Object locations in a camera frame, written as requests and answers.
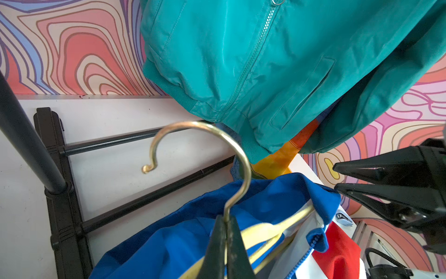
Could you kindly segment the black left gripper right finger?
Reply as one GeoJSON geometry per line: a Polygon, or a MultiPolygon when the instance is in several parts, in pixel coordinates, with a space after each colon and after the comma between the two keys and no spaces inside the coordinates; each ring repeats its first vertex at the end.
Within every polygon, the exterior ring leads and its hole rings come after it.
{"type": "Polygon", "coordinates": [[[230,216],[227,223],[227,278],[255,279],[238,222],[230,216]]]}

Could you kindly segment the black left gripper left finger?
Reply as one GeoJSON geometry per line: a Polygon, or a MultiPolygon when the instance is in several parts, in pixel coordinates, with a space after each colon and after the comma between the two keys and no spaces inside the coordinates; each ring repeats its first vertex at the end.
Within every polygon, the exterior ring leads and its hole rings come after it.
{"type": "Polygon", "coordinates": [[[210,242],[197,279],[223,279],[225,277],[226,223],[216,218],[210,242]]]}

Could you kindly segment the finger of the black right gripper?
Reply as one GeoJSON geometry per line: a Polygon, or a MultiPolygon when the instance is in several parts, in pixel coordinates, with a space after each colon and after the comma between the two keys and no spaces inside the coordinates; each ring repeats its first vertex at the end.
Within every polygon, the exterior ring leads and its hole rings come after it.
{"type": "Polygon", "coordinates": [[[418,146],[336,163],[333,170],[376,185],[433,185],[446,176],[446,146],[429,138],[418,146]]]}
{"type": "Polygon", "coordinates": [[[446,227],[446,204],[436,189],[367,184],[337,184],[334,189],[400,229],[446,227]]]}

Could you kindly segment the blue white red jacket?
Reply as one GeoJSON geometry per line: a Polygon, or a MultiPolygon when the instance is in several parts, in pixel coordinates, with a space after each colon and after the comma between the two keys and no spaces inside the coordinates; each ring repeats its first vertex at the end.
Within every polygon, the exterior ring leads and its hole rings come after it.
{"type": "MultiPolygon", "coordinates": [[[[180,279],[206,254],[216,218],[242,185],[189,201],[104,254],[93,279],[180,279]]],[[[253,180],[232,207],[260,279],[363,279],[354,224],[340,195],[300,173],[253,180]]]]}

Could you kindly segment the wooden hanger gold hook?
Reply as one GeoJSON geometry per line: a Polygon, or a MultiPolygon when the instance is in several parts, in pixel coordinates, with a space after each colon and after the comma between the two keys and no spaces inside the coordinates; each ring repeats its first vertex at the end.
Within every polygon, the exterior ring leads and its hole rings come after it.
{"type": "MultiPolygon", "coordinates": [[[[227,279],[227,223],[229,221],[230,210],[239,202],[251,185],[252,171],[251,164],[241,148],[241,146],[225,131],[215,127],[212,124],[205,122],[179,122],[170,124],[160,129],[150,146],[149,157],[150,164],[143,166],[142,172],[149,173],[158,166],[156,152],[161,140],[175,131],[196,129],[202,130],[213,136],[223,140],[224,143],[229,145],[236,154],[235,167],[232,170],[233,175],[239,175],[243,181],[240,188],[235,194],[233,194],[224,205],[224,211],[222,217],[226,223],[226,250],[225,250],[225,277],[227,279]]],[[[312,205],[306,205],[303,209],[300,209],[290,217],[286,218],[283,222],[278,224],[271,223],[259,223],[253,225],[247,229],[240,230],[243,243],[247,255],[249,257],[250,264],[254,271],[254,274],[260,273],[260,271],[269,265],[274,259],[276,259],[282,252],[284,252],[294,239],[294,235],[284,237],[283,234],[287,229],[291,229],[293,226],[307,219],[313,212],[314,207],[312,205]]],[[[202,267],[204,257],[198,260],[192,265],[183,275],[183,279],[196,279],[199,270],[202,267]]]]}

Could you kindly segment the teal green jacket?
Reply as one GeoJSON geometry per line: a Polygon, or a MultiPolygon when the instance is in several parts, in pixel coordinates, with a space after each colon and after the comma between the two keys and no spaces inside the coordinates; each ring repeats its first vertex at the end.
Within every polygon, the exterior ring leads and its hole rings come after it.
{"type": "Polygon", "coordinates": [[[329,151],[391,108],[446,52],[444,1],[142,1],[144,75],[236,132],[252,163],[323,112],[329,151]]]}

